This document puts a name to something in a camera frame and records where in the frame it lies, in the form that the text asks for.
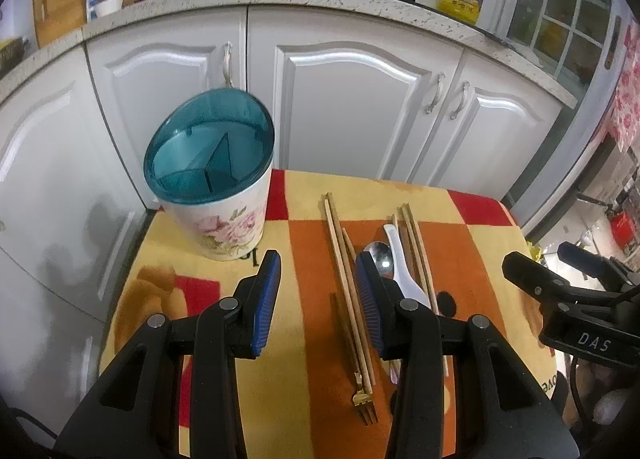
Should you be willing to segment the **wooden handled metal fork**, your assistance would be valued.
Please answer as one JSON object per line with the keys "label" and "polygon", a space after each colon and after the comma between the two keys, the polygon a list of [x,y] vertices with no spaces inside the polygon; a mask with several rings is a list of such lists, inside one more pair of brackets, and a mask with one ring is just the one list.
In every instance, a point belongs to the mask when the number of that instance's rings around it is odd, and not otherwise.
{"label": "wooden handled metal fork", "polygon": [[347,375],[354,383],[355,392],[352,394],[352,405],[357,410],[360,419],[365,425],[378,423],[372,395],[364,388],[363,375],[356,353],[352,329],[344,306],[336,293],[330,294],[331,304],[336,315],[338,327],[340,327],[343,347],[348,360]]}

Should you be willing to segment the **white ceramic spoon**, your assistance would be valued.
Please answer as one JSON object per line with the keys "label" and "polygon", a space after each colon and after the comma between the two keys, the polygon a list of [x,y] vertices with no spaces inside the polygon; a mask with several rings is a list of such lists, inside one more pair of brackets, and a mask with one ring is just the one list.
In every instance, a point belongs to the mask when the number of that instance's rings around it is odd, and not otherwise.
{"label": "white ceramic spoon", "polygon": [[395,283],[398,284],[402,295],[406,299],[417,301],[430,309],[432,307],[430,299],[410,274],[398,229],[393,224],[385,224],[383,229],[390,244],[390,253],[392,253],[393,257],[393,279]]}

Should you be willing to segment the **colourful checkered table mat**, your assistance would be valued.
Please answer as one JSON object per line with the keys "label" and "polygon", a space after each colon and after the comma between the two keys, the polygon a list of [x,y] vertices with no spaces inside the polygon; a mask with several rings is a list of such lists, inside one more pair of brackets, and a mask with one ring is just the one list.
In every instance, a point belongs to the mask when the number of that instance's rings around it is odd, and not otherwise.
{"label": "colourful checkered table mat", "polygon": [[328,192],[356,250],[383,240],[383,224],[408,203],[434,289],[452,297],[454,317],[487,316],[544,392],[553,392],[555,360],[538,342],[538,307],[502,275],[506,254],[529,252],[500,202],[440,188],[282,170],[272,173],[267,222],[254,259],[209,260],[171,216],[156,213],[116,307],[100,372],[146,315],[198,315],[231,295],[241,278],[254,274],[265,251],[275,249],[282,279],[268,343],[257,361],[236,362],[248,457],[384,458],[394,386],[372,351],[378,423],[365,425],[352,405],[352,367],[335,315],[333,301],[342,284],[324,216]]}

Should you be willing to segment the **metal spoon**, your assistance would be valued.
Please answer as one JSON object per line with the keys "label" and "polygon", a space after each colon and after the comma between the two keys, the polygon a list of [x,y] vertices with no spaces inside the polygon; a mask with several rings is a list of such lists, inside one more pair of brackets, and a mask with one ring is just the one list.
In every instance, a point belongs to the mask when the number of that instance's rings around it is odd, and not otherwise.
{"label": "metal spoon", "polygon": [[[366,245],[364,251],[371,255],[373,263],[378,270],[378,275],[387,279],[394,277],[393,255],[389,245],[386,245],[386,243],[382,241],[373,241]],[[400,373],[400,361],[390,361],[388,367],[390,367],[390,381],[397,384]]]}

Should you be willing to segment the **floral utensil holder teal rim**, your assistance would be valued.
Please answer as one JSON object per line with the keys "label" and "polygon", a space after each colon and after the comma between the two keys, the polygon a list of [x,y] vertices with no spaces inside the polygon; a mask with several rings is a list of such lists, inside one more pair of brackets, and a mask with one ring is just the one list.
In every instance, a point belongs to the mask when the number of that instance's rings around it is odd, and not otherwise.
{"label": "floral utensil holder teal rim", "polygon": [[143,175],[206,257],[231,261],[264,232],[276,132],[252,94],[219,87],[179,106],[146,148]]}

